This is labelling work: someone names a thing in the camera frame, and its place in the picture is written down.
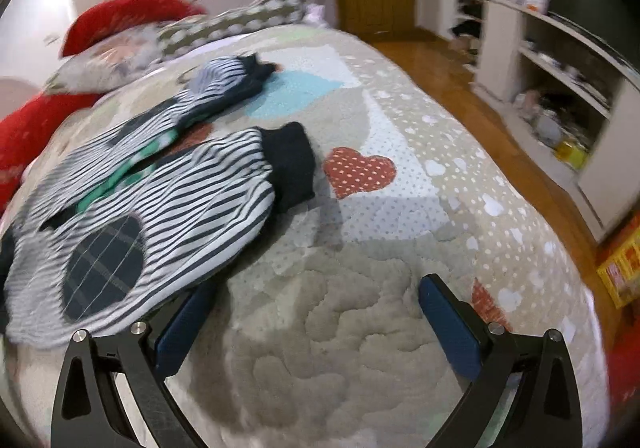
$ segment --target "yellow box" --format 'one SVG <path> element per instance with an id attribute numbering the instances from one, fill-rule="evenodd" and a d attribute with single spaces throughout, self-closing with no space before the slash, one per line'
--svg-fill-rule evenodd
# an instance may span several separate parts
<path id="1" fill-rule="evenodd" d="M 617 309 L 640 297 L 640 229 L 598 266 L 598 275 Z"/>

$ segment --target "wooden floor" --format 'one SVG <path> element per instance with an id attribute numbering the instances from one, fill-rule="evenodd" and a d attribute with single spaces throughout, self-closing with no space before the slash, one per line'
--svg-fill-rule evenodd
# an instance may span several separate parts
<path id="1" fill-rule="evenodd" d="M 609 350 L 625 323 L 616 311 L 594 265 L 596 243 L 569 196 L 520 150 L 500 117 L 469 91 L 472 75 L 441 40 L 375 42 L 372 45 L 403 68 L 423 91 L 438 101 L 473 134 L 511 184 L 556 231 L 593 291 L 596 312 Z"/>

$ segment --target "red heart pattern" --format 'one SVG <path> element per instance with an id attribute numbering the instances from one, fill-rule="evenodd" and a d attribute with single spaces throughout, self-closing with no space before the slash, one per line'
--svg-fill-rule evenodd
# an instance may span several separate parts
<path id="1" fill-rule="evenodd" d="M 194 145 L 200 145 L 203 141 L 209 137 L 213 131 L 213 123 L 208 121 L 201 121 L 191 127 L 186 133 L 180 136 L 174 143 L 161 152 L 161 157 L 166 155 L 175 154 L 176 152 L 183 151 Z"/>
<path id="2" fill-rule="evenodd" d="M 363 156 L 348 147 L 337 147 L 327 156 L 322 170 L 338 199 L 356 192 L 382 190 L 396 178 L 396 165 L 382 155 Z"/>
<path id="3" fill-rule="evenodd" d="M 476 313 L 486 323 L 498 322 L 509 332 L 513 331 L 502 309 L 495 304 L 494 297 L 491 296 L 478 279 L 474 280 L 474 291 L 471 300 Z"/>

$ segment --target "quilted bedspread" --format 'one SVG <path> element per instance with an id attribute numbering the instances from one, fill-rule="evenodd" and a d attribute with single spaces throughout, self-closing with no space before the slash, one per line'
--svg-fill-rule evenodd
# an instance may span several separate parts
<path id="1" fill-rule="evenodd" d="M 69 150 L 176 94 L 180 79 L 207 59 L 249 52 L 279 72 L 260 96 L 188 139 L 300 121 L 317 156 L 316 198 L 281 216 L 241 255 L 182 368 L 167 380 L 204 441 L 425 446 L 466 387 L 418 306 L 418 281 L 437 273 L 485 320 L 524 334 L 561 330 L 584 445 L 595 447 L 608 417 L 600 332 L 591 295 L 558 237 L 457 120 L 350 35 L 263 30 L 169 63 L 76 113 L 34 165 L 0 232 Z M 43 442 L 62 358 L 26 346 L 8 354 L 14 392 Z M 136 433 L 154 446 L 124 378 L 118 386 Z"/>

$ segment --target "red pillow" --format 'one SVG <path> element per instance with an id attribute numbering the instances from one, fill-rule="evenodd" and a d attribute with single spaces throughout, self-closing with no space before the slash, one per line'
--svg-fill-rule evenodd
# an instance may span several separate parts
<path id="1" fill-rule="evenodd" d="M 88 50 L 96 42 L 140 24 L 179 21 L 207 11 L 187 0 L 110 0 L 89 8 L 66 32 L 60 56 Z"/>
<path id="2" fill-rule="evenodd" d="M 68 115 L 91 107 L 101 94 L 37 94 L 0 120 L 0 216 L 20 186 L 20 177 L 44 150 Z"/>

